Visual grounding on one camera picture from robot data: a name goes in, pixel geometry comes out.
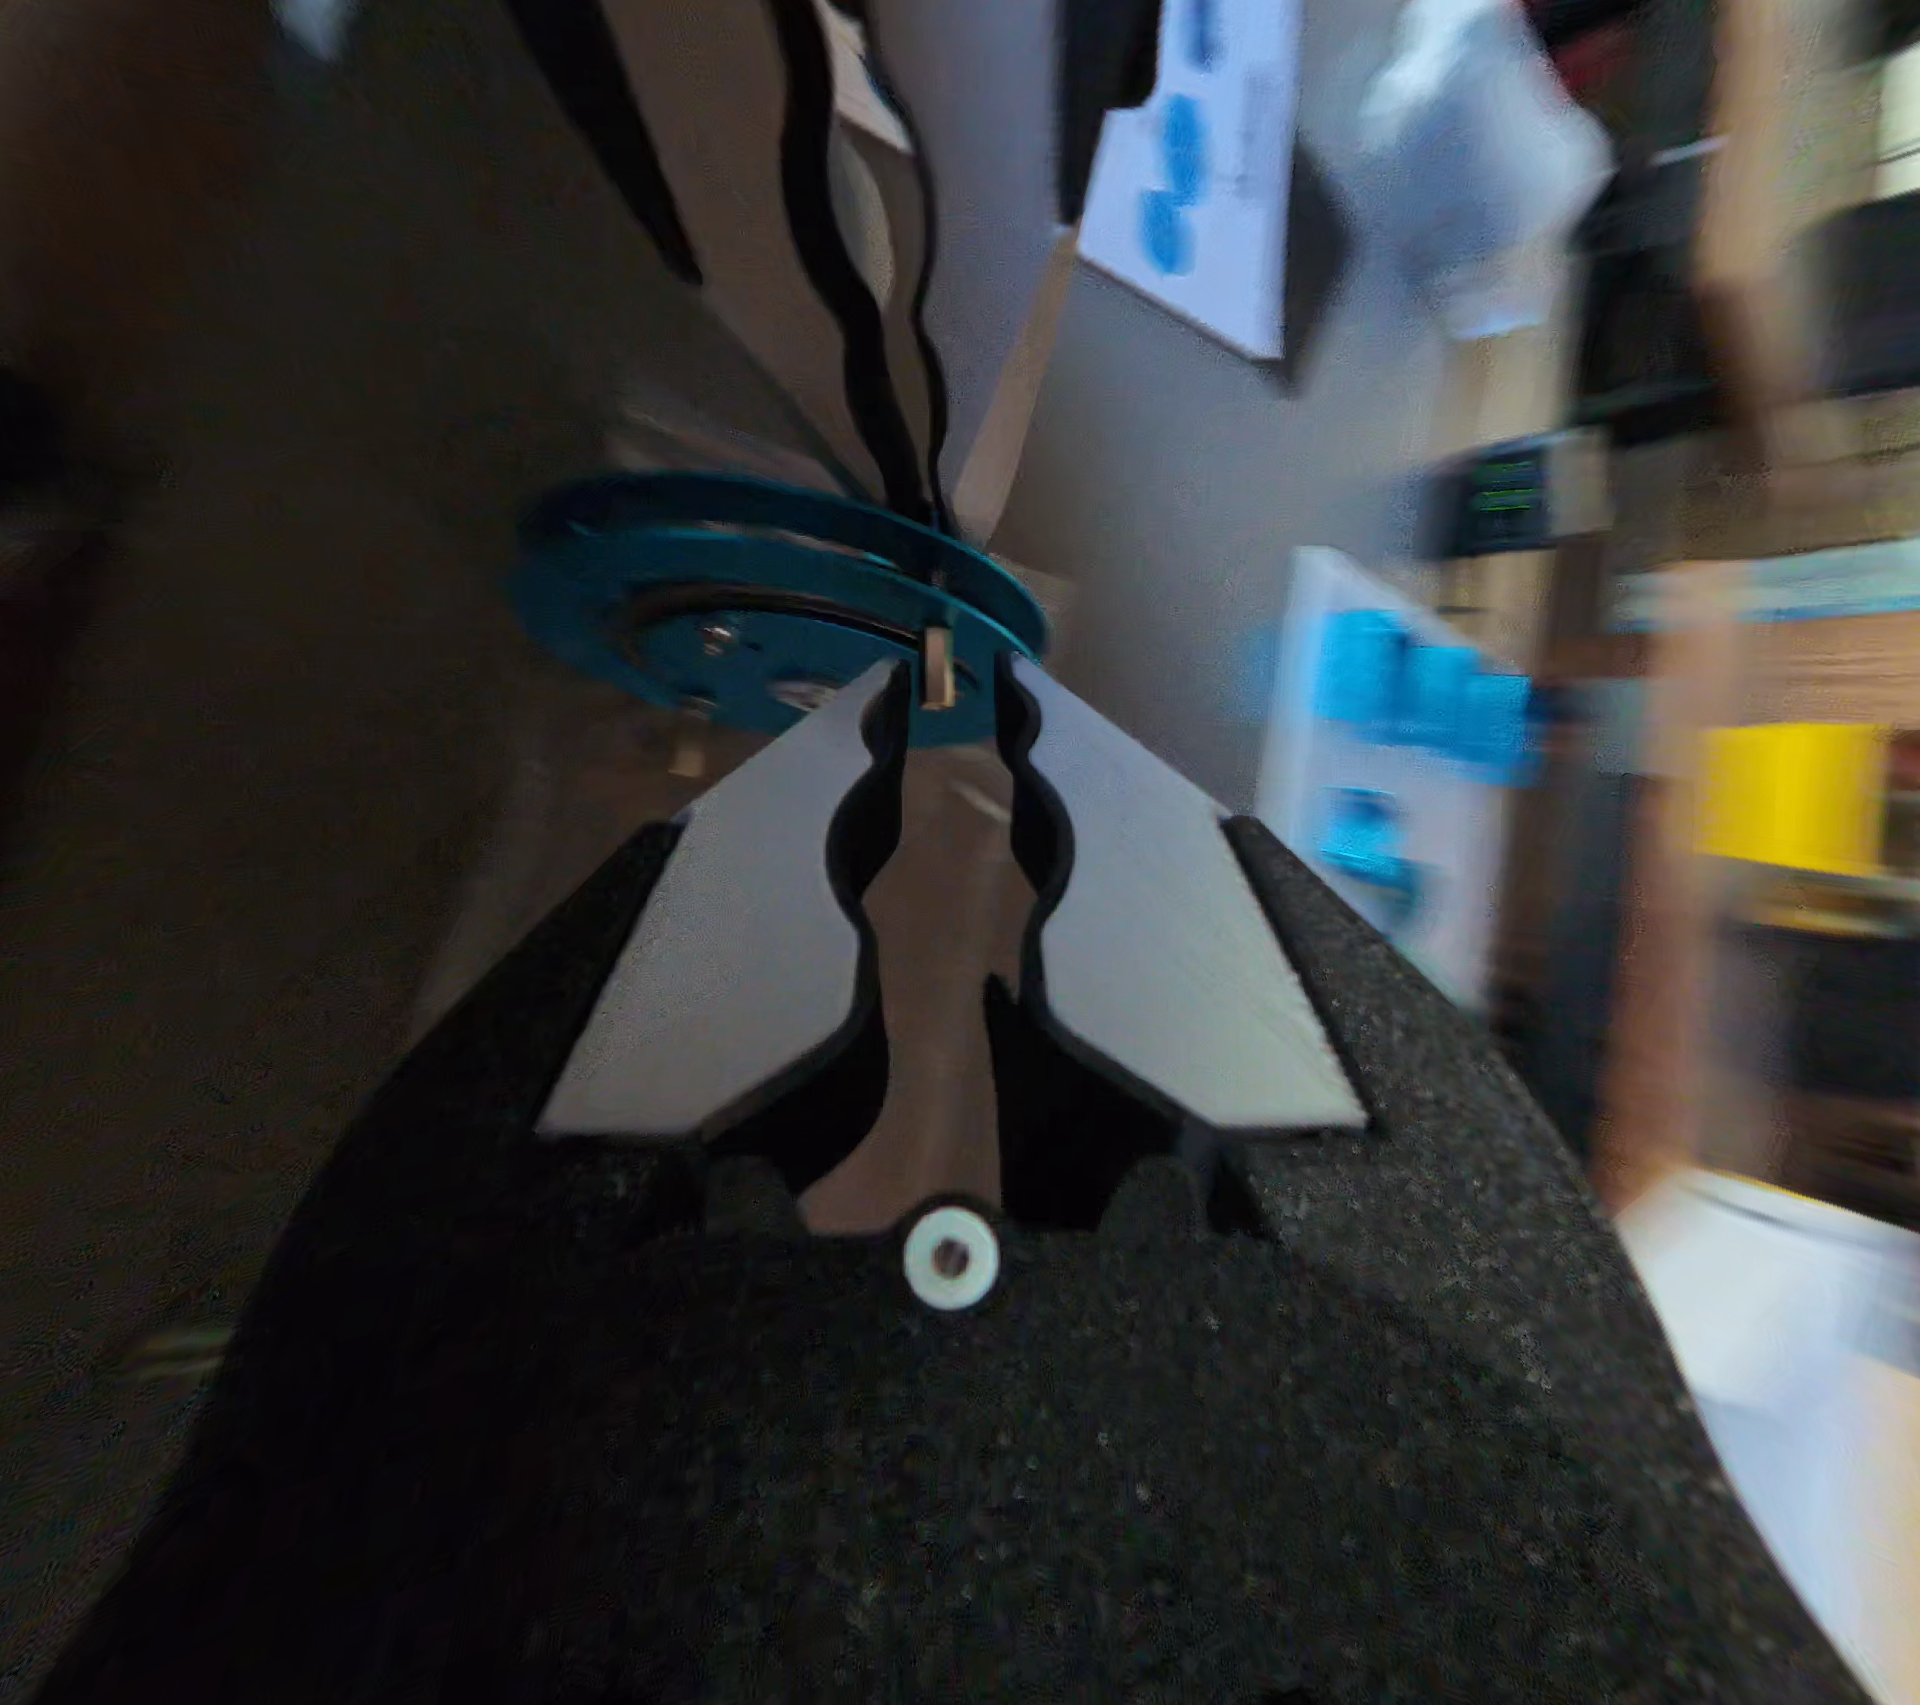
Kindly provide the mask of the black perforated metal plate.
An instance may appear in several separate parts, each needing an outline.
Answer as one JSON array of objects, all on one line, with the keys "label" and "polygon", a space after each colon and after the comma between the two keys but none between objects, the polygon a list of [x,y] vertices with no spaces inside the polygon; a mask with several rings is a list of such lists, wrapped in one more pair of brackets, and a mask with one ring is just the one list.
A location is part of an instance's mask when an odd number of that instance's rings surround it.
[{"label": "black perforated metal plate", "polygon": [[1282,355],[1277,363],[1277,374],[1292,394],[1310,380],[1316,340],[1333,315],[1353,242],[1353,221],[1337,181],[1298,139],[1288,178]]}]

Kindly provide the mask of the white foam sheet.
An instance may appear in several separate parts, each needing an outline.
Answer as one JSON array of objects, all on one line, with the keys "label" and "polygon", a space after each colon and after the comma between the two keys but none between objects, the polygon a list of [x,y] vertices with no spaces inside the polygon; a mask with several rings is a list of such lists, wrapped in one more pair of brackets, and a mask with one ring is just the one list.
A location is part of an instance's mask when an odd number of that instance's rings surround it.
[{"label": "white foam sheet", "polygon": [[1257,816],[1445,995],[1483,1013],[1531,678],[1346,554],[1292,557]]}]

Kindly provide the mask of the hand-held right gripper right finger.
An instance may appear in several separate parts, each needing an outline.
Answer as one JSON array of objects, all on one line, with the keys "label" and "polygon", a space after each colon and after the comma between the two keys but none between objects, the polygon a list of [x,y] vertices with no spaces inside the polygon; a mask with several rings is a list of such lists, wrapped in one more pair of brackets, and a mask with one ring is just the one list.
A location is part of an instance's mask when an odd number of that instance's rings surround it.
[{"label": "hand-held right gripper right finger", "polygon": [[1021,996],[1076,1058],[1258,1139],[1370,1115],[1230,842],[1230,814],[1040,664],[996,669]]}]

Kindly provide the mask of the yellow plastic bin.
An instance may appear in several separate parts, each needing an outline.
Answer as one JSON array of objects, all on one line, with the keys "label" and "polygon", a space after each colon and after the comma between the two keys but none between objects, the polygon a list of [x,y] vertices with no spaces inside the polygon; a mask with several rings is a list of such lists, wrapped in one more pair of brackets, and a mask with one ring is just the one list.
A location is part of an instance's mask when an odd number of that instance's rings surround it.
[{"label": "yellow plastic bin", "polygon": [[1706,731],[1697,852],[1805,874],[1880,874],[1890,738],[1857,725]]}]

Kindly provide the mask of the white plastic-wrapped grey box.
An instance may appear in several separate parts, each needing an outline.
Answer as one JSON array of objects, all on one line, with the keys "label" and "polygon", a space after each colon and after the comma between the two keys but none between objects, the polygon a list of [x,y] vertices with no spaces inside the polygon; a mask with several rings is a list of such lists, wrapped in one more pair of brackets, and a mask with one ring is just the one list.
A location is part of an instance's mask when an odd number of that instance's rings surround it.
[{"label": "white plastic-wrapped grey box", "polygon": [[1387,250],[1450,339],[1552,316],[1575,233],[1619,163],[1523,0],[1408,0],[1356,136]]}]

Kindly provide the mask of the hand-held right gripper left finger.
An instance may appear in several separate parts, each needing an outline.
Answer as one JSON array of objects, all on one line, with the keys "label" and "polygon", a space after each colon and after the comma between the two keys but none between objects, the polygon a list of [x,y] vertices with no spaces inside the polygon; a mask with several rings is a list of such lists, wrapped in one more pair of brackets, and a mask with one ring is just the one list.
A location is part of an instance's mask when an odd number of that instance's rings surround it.
[{"label": "hand-held right gripper left finger", "polygon": [[905,662],[876,662],[686,806],[540,1110],[546,1139],[717,1139],[858,1033],[864,895],[901,842]]}]

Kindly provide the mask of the small blue angled bracket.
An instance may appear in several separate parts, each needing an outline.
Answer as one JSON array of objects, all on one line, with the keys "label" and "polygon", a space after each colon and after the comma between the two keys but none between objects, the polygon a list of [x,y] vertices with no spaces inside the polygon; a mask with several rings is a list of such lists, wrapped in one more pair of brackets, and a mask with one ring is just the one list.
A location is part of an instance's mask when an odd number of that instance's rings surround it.
[{"label": "small blue angled bracket", "polygon": [[1400,925],[1421,904],[1425,867],[1408,852],[1398,798],[1377,787],[1333,787],[1327,795],[1320,861],[1339,876],[1356,880]]}]

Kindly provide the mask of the blue metal turntable assembly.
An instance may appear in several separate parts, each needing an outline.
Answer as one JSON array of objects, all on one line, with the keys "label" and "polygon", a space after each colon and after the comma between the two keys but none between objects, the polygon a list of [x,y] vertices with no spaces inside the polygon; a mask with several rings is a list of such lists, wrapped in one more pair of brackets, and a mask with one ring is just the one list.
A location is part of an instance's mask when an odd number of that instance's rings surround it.
[{"label": "blue metal turntable assembly", "polygon": [[[724,472],[603,472],[546,493],[521,523],[510,599],[558,662],[739,733],[786,733],[876,662],[905,662],[923,749],[986,740],[996,661],[1044,661],[1052,637],[1035,590],[970,543]],[[949,712],[920,706],[932,623],[955,633]]]}]

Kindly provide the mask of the white instruction booklet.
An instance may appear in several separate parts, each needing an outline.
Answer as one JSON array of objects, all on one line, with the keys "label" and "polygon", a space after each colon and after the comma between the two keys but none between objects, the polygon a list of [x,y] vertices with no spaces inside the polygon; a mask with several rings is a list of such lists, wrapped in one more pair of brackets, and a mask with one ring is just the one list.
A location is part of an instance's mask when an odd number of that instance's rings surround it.
[{"label": "white instruction booklet", "polygon": [[1142,105],[1102,129],[1079,256],[1258,365],[1285,359],[1304,0],[1161,0]]}]

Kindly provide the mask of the blue U-shaped metal bracket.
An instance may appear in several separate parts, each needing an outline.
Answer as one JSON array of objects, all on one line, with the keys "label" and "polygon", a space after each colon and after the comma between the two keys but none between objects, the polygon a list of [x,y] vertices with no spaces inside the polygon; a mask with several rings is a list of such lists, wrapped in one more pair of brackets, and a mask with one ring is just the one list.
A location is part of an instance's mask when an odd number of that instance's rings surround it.
[{"label": "blue U-shaped metal bracket", "polygon": [[1319,631],[1314,715],[1364,736],[1393,738],[1405,716],[1414,635],[1384,608],[1340,608]]},{"label": "blue U-shaped metal bracket", "polygon": [[1477,781],[1523,789],[1538,773],[1536,684],[1467,644],[1421,642],[1405,662],[1405,742]]}]

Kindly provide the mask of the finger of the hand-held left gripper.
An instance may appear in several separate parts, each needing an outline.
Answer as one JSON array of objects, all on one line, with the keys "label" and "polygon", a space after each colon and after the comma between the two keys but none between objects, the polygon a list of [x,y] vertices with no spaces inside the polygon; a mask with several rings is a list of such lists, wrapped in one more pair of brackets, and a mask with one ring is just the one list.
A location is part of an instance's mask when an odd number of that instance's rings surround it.
[{"label": "finger of the hand-held left gripper", "polygon": [[932,477],[991,540],[1018,477],[1069,300],[1079,228],[1058,186],[1065,0],[864,0],[925,192],[914,295]]},{"label": "finger of the hand-held left gripper", "polygon": [[838,109],[816,0],[598,0],[712,316],[845,489],[940,521],[901,379],[895,177]]}]

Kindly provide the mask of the small grey charger with display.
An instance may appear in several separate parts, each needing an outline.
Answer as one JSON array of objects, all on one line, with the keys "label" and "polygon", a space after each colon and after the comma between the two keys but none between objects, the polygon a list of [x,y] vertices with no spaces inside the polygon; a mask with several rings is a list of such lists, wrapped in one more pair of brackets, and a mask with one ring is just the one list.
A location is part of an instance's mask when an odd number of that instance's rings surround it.
[{"label": "small grey charger with display", "polygon": [[1614,516],[1604,434],[1563,428],[1479,444],[1425,482],[1418,553],[1456,562],[1603,534]]}]

